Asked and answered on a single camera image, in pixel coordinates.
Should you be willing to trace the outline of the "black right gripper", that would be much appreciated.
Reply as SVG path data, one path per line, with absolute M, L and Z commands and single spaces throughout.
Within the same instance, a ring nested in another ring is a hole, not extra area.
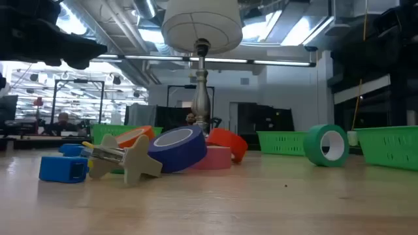
M 331 58 L 331 86 L 372 81 L 376 79 L 375 71 L 418 69 L 418 6 L 390 8 L 374 21 L 365 17 L 362 41 L 338 40 Z

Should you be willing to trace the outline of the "silver lamp white shade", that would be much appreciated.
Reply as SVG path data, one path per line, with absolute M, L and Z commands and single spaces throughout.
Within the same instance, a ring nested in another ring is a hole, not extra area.
M 235 49 L 242 41 L 238 0 L 168 0 L 161 26 L 165 43 L 198 57 L 197 85 L 191 110 L 195 125 L 209 132 L 211 114 L 205 57 Z

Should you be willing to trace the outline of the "black cabinet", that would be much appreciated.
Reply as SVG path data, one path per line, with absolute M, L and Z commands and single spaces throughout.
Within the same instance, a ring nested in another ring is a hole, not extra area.
M 238 103 L 238 134 L 257 131 L 294 131 L 291 109 L 279 109 L 256 103 Z

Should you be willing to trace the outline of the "black fabric panel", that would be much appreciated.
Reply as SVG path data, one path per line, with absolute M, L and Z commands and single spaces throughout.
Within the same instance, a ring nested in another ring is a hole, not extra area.
M 190 108 L 158 106 L 156 110 L 155 126 L 162 127 L 163 131 L 186 126 L 186 117 L 190 113 Z

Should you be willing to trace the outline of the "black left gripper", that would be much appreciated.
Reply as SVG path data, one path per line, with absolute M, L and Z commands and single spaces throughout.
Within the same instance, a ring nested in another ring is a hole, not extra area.
M 86 69 L 89 61 L 107 53 L 94 40 L 67 34 L 57 25 L 61 13 L 54 0 L 0 0 L 0 61 L 62 62 Z

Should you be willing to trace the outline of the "green tape roll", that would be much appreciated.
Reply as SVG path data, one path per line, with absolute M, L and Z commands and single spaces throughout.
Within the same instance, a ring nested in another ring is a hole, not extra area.
M 323 141 L 329 139 L 329 150 L 324 152 Z M 315 125 L 304 137 L 304 152 L 308 160 L 316 166 L 341 167 L 349 157 L 346 132 L 337 125 Z

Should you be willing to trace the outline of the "blue tape roll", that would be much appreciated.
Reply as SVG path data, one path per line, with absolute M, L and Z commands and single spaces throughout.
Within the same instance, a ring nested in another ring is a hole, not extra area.
M 196 125 L 178 127 L 150 141 L 148 155 L 162 164 L 161 172 L 170 174 L 193 166 L 207 154 L 202 129 Z

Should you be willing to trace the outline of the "long ceiling light bar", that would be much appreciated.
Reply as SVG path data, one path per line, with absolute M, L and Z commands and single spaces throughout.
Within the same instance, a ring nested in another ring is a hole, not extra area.
M 99 55 L 97 59 L 107 59 L 109 61 L 118 60 L 148 60 L 148 61 L 174 61 L 174 62 L 199 62 L 199 57 L 191 56 L 160 56 L 160 55 Z M 283 61 L 283 60 L 262 60 L 262 59 L 233 59 L 222 57 L 205 57 L 207 63 L 231 63 L 247 65 L 266 65 L 266 66 L 284 66 L 284 67 L 315 67 L 314 62 L 305 61 Z

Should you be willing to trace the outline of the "dark background desk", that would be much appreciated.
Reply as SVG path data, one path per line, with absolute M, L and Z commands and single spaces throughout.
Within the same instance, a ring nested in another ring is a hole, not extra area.
M 0 151 L 12 149 L 46 149 L 58 148 L 63 144 L 81 144 L 92 142 L 88 137 L 59 137 L 59 136 L 7 136 L 0 135 Z

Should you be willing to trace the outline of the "black monitor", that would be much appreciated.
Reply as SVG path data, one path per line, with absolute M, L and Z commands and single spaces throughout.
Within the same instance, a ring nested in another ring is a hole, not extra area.
M 15 120 L 17 102 L 17 95 L 0 97 L 0 122 Z

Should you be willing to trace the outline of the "beige staple remover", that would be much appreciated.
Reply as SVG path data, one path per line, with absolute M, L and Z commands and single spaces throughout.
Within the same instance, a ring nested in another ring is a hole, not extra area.
M 121 168 L 124 171 L 124 184 L 129 186 L 136 185 L 143 174 L 159 177 L 163 165 L 148 155 L 149 144 L 150 139 L 140 135 L 131 147 L 121 149 L 116 147 L 115 136 L 104 135 L 101 144 L 94 146 L 89 158 L 92 162 L 90 178 L 100 179 Z

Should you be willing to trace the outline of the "red tape roll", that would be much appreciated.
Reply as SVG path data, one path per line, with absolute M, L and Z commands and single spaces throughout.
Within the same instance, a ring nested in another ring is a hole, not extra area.
M 222 128 L 212 129 L 206 138 L 206 143 L 230 148 L 234 163 L 241 163 L 248 150 L 248 144 L 241 136 Z

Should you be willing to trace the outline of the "green plastic basket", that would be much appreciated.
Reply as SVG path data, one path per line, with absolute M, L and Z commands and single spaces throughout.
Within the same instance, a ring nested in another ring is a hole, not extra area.
M 105 134 L 110 134 L 114 137 L 117 137 L 118 135 L 125 133 L 127 131 L 130 131 L 132 129 L 135 129 L 137 127 L 141 127 L 141 126 L 132 126 L 132 125 L 99 125 L 99 124 L 95 124 L 92 127 L 91 133 L 92 133 L 92 138 L 93 138 L 93 142 L 95 145 L 99 145 L 102 140 L 103 140 L 103 136 Z M 163 130 L 162 127 L 152 127 L 155 136 L 159 135 L 161 133 L 161 131 Z
M 418 171 L 418 126 L 355 131 L 368 164 Z
M 306 132 L 257 131 L 261 151 L 274 155 L 304 156 Z

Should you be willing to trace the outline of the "blue plastic clip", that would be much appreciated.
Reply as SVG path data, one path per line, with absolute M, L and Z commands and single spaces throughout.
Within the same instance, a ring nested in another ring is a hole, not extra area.
M 39 179 L 60 183 L 80 183 L 86 179 L 88 160 L 83 157 L 41 157 Z
M 89 157 L 92 150 L 82 144 L 63 144 L 59 147 L 58 152 L 64 157 Z

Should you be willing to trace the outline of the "black metal rig frame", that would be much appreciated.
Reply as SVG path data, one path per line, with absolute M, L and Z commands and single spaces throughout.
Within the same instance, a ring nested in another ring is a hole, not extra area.
M 103 112 L 103 99 L 104 99 L 104 94 L 105 94 L 105 82 L 100 81 L 100 80 L 87 80 L 87 79 L 81 79 L 81 78 L 76 78 L 76 79 L 72 79 L 72 80 L 63 80 L 63 79 L 55 80 L 54 93 L 53 93 L 53 99 L 52 99 L 52 112 L 51 112 L 50 124 L 52 124 L 54 122 L 54 118 L 55 118 L 57 92 L 58 92 L 59 89 L 61 89 L 61 86 L 59 86 L 60 82 L 63 82 L 63 86 L 68 84 L 69 82 L 76 83 L 76 84 L 88 84 L 88 83 L 92 83 L 92 84 L 93 83 L 99 83 L 99 84 L 101 84 L 101 88 L 99 89 L 99 91 L 101 92 L 101 98 L 100 98 L 99 120 L 98 120 L 98 124 L 101 124 L 102 112 Z
M 183 126 L 187 126 L 187 122 L 186 121 L 180 121 L 179 118 L 180 116 L 177 115 L 177 110 L 182 110 L 180 112 L 180 114 L 188 114 L 188 113 L 192 113 L 191 111 L 191 107 L 185 107 L 183 108 L 182 106 L 180 107 L 170 107 L 170 98 L 172 93 L 170 92 L 170 89 L 172 87 L 175 88 L 184 88 L 184 89 L 196 89 L 196 85 L 184 85 L 184 86 L 180 86 L 180 85 L 168 85 L 167 86 L 167 98 L 166 98 L 166 107 L 169 108 L 170 110 L 174 110 L 174 117 L 175 117 L 175 121 L 173 120 L 169 120 L 167 121 L 167 124 L 165 125 L 165 127 L 170 127 L 171 129 L 173 128 L 177 128 L 177 127 L 183 127 Z M 211 115 L 214 113 L 214 104 L 212 102 L 212 99 L 214 98 L 214 93 L 215 93 L 215 88 L 213 86 L 209 86 L 208 89 L 212 90 L 212 97 L 210 98 L 210 104 L 211 104 L 211 114 L 208 116 L 208 128 L 211 129 L 212 128 L 212 124 L 211 124 Z

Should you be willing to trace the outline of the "grey fabric panel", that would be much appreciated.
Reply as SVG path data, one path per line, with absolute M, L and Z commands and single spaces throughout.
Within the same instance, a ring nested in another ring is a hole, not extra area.
M 126 108 L 124 125 L 155 125 L 157 106 L 134 103 Z

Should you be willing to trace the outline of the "silver ceiling duct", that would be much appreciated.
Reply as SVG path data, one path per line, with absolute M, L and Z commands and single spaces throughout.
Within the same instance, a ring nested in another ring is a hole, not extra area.
M 157 14 L 157 5 L 154 0 L 132 0 L 137 14 L 144 19 L 151 19 Z

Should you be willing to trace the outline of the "pink tape roll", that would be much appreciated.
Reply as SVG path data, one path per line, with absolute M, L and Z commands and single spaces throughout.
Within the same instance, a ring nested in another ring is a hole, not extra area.
M 222 170 L 230 168 L 232 152 L 229 147 L 208 146 L 206 156 L 191 168 L 196 170 Z

